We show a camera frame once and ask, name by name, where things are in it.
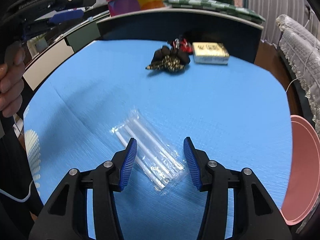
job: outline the curtain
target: curtain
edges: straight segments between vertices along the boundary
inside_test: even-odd
[[[248,8],[266,19],[261,38],[274,44],[278,44],[280,38],[276,18],[286,14],[304,26],[309,16],[305,5],[309,5],[306,0],[248,0]],[[316,15],[313,15],[306,27],[314,36],[317,36],[318,22]]]

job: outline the metal screw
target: metal screw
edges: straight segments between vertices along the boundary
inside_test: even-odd
[[[113,163],[111,161],[106,161],[103,166],[105,166],[106,168],[110,168],[113,165]]]
[[[209,161],[209,162],[208,162],[208,165],[209,165],[210,167],[216,167],[218,164],[217,164],[216,161]]]
[[[243,172],[244,172],[245,175],[251,175],[252,174],[252,171],[250,169],[248,169],[248,168],[245,168],[243,170]]]
[[[70,171],[69,171],[69,174],[71,175],[71,176],[73,176],[73,175],[76,175],[77,174],[77,169],[71,169]]]

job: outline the white straw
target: white straw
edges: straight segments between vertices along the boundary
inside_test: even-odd
[[[125,141],[125,139],[123,138],[123,136],[117,131],[116,135],[118,136],[119,140],[121,141],[121,143],[124,145],[124,147],[127,147],[128,143]],[[142,170],[144,171],[144,173],[149,177],[149,179],[151,179],[151,181],[153,181],[154,184],[157,185],[157,187],[160,190],[164,189],[164,185],[161,183],[161,181],[155,176],[153,175],[153,173],[148,169],[148,167],[142,162],[142,160],[140,160],[140,158],[138,156],[136,156],[135,161],[137,162],[137,164],[140,166],[140,168],[142,168]]]
[[[175,165],[179,170],[183,170],[184,167],[183,165],[181,165],[181,163],[177,162],[172,155],[167,152],[162,146],[161,144],[151,135],[151,133],[149,133],[149,131],[147,129],[145,129],[136,119],[133,119],[133,121],[135,122],[135,124],[145,133],[146,136],[149,137],[149,139],[160,149],[160,151],[163,152],[163,154],[173,163],[173,165]]]
[[[124,127],[127,132],[131,135],[131,137],[135,138],[137,140],[138,145],[141,147],[141,149],[145,152],[145,154],[154,161],[154,163],[164,171],[164,173],[168,176],[169,179],[173,179],[173,176],[170,174],[169,170],[166,166],[164,166],[151,152],[150,150],[137,138],[137,136],[134,134],[134,132],[126,125]]]

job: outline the white cord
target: white cord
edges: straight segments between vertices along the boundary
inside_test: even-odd
[[[14,124],[16,125],[16,127],[17,127],[17,129],[18,129],[18,131],[19,131],[19,136],[20,135],[22,135],[22,137],[24,138],[24,135],[23,135],[23,133],[20,131],[20,129],[19,129],[19,127],[18,127],[18,125],[17,125],[17,122],[16,122],[16,119],[14,118]]]
[[[315,37],[315,44],[314,44],[314,46],[313,46],[313,49],[315,49],[315,48],[316,48],[316,37]],[[304,64],[303,74],[302,74],[302,76],[301,76],[300,78],[303,78],[304,73],[306,72],[307,62],[308,62],[308,59],[310,58],[310,56],[311,56],[312,53],[313,53],[313,50],[311,51],[311,53],[309,54],[309,56],[308,56],[307,59],[306,59],[306,62],[305,62],[305,64]],[[291,86],[291,84],[292,84],[294,81],[299,80],[300,78],[296,78],[296,79],[292,80],[292,81],[289,83],[289,85],[288,85],[288,87],[287,87],[287,90],[286,90],[285,92],[287,93],[288,90],[289,90],[289,87]]]
[[[308,25],[309,22],[310,22],[310,20],[308,19],[308,20],[307,20],[307,23],[306,23],[306,25],[304,25],[304,27],[307,27],[307,25]]]
[[[14,201],[17,201],[17,202],[20,202],[20,203],[24,203],[24,202],[26,202],[26,201],[30,198],[30,196],[31,196],[31,185],[32,185],[32,183],[33,183],[33,180],[30,182],[28,195],[27,195],[25,198],[23,198],[23,199],[16,198],[16,197],[10,195],[9,193],[3,191],[2,189],[0,189],[0,193],[3,194],[3,195],[5,195],[5,196],[7,196],[8,198],[11,198],[11,199],[14,200]]]

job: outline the green checkered cloth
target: green checkered cloth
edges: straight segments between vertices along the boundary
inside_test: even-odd
[[[164,0],[164,4],[172,8],[193,8],[220,12],[257,24],[262,24],[266,19],[256,12],[240,8],[227,3],[221,3],[215,0]]]

